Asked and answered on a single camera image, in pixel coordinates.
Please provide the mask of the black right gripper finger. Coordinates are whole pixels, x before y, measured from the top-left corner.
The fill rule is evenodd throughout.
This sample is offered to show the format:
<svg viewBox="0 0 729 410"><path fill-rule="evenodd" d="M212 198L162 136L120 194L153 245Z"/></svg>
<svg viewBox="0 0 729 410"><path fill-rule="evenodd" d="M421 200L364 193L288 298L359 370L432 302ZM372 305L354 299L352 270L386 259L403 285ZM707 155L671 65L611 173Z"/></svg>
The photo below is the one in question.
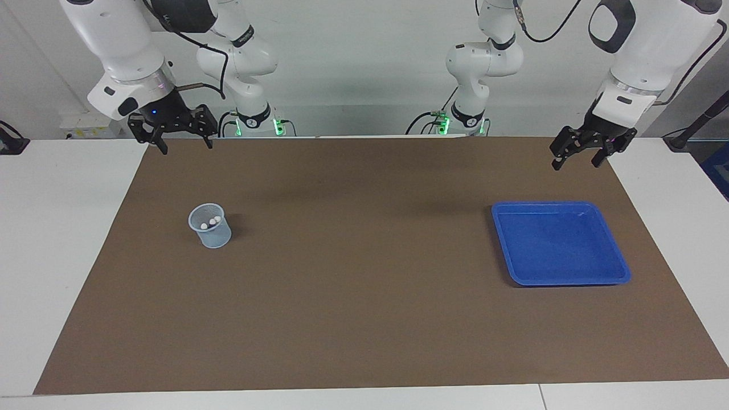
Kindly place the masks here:
<svg viewBox="0 0 729 410"><path fill-rule="evenodd" d="M219 134L216 118L206 104L198 105L191 112L191 117L191 132L203 138L206 147L211 150L213 148L211 138Z"/></svg>
<svg viewBox="0 0 729 410"><path fill-rule="evenodd" d="M151 130L146 130L145 125L148 124L142 114L131 114L128 117L128 127L138 143L152 145L161 151L162 155L167 155L169 148L162 138L165 133L163 127L154 125Z"/></svg>

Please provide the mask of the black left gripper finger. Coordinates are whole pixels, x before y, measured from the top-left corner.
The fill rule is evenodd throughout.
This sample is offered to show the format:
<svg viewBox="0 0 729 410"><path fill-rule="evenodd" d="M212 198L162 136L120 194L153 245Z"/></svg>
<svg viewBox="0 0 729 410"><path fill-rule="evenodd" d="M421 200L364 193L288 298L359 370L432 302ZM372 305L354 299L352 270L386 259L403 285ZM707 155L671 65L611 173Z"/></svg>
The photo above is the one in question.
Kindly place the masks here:
<svg viewBox="0 0 729 410"><path fill-rule="evenodd" d="M559 171L567 158L585 150L588 132L581 128L565 126L550 143L550 153L554 156L551 166Z"/></svg>
<svg viewBox="0 0 729 410"><path fill-rule="evenodd" d="M601 145L591 159L591 164L595 168L599 168L609 156L625 151L636 136L636 133L636 128L630 128L627 132L617 137L601 137Z"/></svg>

